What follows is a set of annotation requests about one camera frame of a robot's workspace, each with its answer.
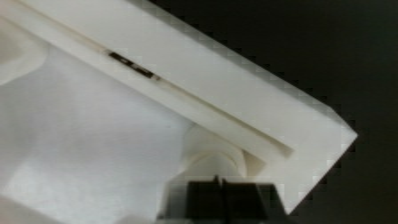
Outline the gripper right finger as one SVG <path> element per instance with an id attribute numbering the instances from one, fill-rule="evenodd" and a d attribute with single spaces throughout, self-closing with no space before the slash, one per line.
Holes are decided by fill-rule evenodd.
<path id="1" fill-rule="evenodd" d="M 226 224 L 297 224 L 273 184 L 223 181 L 223 196 Z"/>

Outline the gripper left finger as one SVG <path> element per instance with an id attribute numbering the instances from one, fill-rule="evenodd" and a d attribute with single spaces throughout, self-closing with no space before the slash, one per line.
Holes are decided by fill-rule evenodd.
<path id="1" fill-rule="evenodd" d="M 159 224 L 221 224 L 219 177 L 171 184 Z"/>

